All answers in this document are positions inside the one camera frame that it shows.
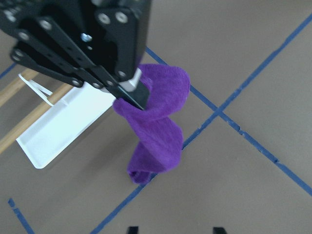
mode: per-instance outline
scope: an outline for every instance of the wooden dowel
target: wooden dowel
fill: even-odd
[[[55,104],[72,88],[73,87],[69,84],[63,84],[48,98],[48,100],[52,104]],[[43,102],[19,122],[4,138],[0,140],[0,154],[50,108],[51,106],[49,104]]]
[[[29,68],[25,69],[21,75],[26,80],[33,79],[38,72],[31,70]],[[15,78],[11,83],[9,83],[3,90],[0,91],[0,107],[5,104],[11,97],[13,97],[22,87],[25,86],[25,82],[19,77]]]

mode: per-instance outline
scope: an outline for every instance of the screw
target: screw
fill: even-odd
[[[16,54],[17,56],[20,56],[20,57],[23,57],[23,56],[24,56],[23,53],[22,53],[20,50],[16,50],[16,51],[15,51],[15,54]]]
[[[97,17],[98,17],[99,21],[101,21],[101,23],[104,23],[104,24],[110,24],[111,23],[111,20],[109,19],[109,17],[104,13],[99,14]]]
[[[15,55],[12,56],[12,58],[16,61],[20,61],[20,58],[19,57],[16,57]]]
[[[92,86],[93,86],[93,87],[95,87],[95,88],[97,88],[97,89],[99,89],[99,88],[100,88],[100,85],[99,85],[99,84],[97,84],[97,83],[93,83],[93,84],[92,84]]]
[[[122,12],[116,12],[115,14],[116,19],[120,22],[120,23],[127,23],[128,22],[128,17],[122,13]]]
[[[88,34],[85,34],[85,33],[82,33],[81,36],[80,36],[81,40],[84,41],[84,42],[90,42],[92,41],[92,36],[88,35]]]
[[[19,32],[19,37],[23,40],[29,40],[29,36],[24,32]]]
[[[118,74],[119,74],[121,77],[126,77],[126,74],[125,74],[123,71],[118,71]]]
[[[51,30],[52,29],[52,25],[46,21],[46,20],[40,20],[40,25],[42,28],[44,28],[45,30]]]
[[[76,81],[76,80],[72,80],[72,83],[73,83],[74,86],[79,86],[80,85],[79,82]]]
[[[8,20],[10,20],[11,22],[15,22],[16,18],[14,16],[6,16],[8,18]]]

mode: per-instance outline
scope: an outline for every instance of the black metal bracket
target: black metal bracket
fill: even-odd
[[[227,234],[227,232],[225,231],[224,228],[217,228],[217,227],[214,227],[214,234]]]
[[[62,82],[106,88],[144,109],[139,82],[128,92],[145,50],[150,0],[0,0],[0,29],[18,42],[11,59]]]
[[[138,227],[129,227],[127,234],[138,234]]]

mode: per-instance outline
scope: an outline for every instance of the painter's tape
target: painter's tape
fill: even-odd
[[[294,172],[292,172],[288,167],[279,162],[276,163],[276,166],[281,169],[286,175],[289,176],[297,185],[299,185],[304,191],[306,191],[309,195],[312,196],[312,188],[305,183],[299,176],[297,176]]]
[[[16,63],[12,63],[7,69],[5,69],[5,70],[0,74],[0,79],[3,78],[6,74],[8,74],[15,66],[16,66]]]
[[[20,223],[23,225],[24,229],[27,231],[28,234],[35,234],[35,232],[32,230],[30,225],[28,224],[26,218],[23,216],[19,208],[15,207],[15,202],[12,198],[8,200],[8,203],[12,210],[14,211],[16,217],[19,219]]]
[[[183,144],[183,149],[187,147],[217,116],[222,117],[223,119],[225,118],[229,121],[227,121],[234,129],[236,129],[238,132],[240,131],[240,127],[232,121],[230,118],[227,117],[223,113],[224,109],[241,93],[241,91],[246,88],[249,83],[254,80],[255,77],[257,77],[264,68],[266,68],[269,63],[311,22],[312,20],[312,14],[306,18],[295,30],[292,34],[290,34],[289,37],[285,40],[285,42],[273,53],[271,53],[261,64],[260,66],[245,80],[245,82],[237,89],[234,91],[234,93],[227,98],[227,100],[219,107],[216,108],[216,106],[210,102],[206,97],[204,97],[198,90],[195,88],[191,88],[191,91],[199,98],[201,99],[204,103],[207,104],[211,109],[214,109],[215,112],[202,124],[200,128],[198,128]],[[153,58],[155,59],[158,63],[160,64],[165,64],[167,63],[162,60],[157,54],[155,54],[150,48],[146,47],[146,52]],[[244,137],[247,139],[250,143],[252,142],[253,144],[258,144],[257,146],[260,147],[261,145],[253,139],[249,134],[244,132]],[[262,153],[266,154],[267,158],[274,162],[278,167],[281,168],[281,164],[278,163],[278,159],[274,157],[268,150],[266,150],[264,147],[261,146]],[[121,204],[119,204],[92,232],[91,234],[97,234],[99,233],[106,225],[109,223],[119,212],[121,209],[123,209],[128,203],[130,203],[141,191],[146,185],[139,185]],[[308,193],[310,193],[310,187],[304,186],[304,189],[308,190]]]

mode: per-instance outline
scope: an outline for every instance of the purple cloth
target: purple cloth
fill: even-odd
[[[182,130],[169,115],[180,110],[190,90],[190,78],[178,67],[144,64],[141,81],[150,90],[144,111],[123,99],[117,99],[114,110],[125,117],[139,137],[128,173],[134,183],[148,183],[152,173],[176,167],[180,161]]]

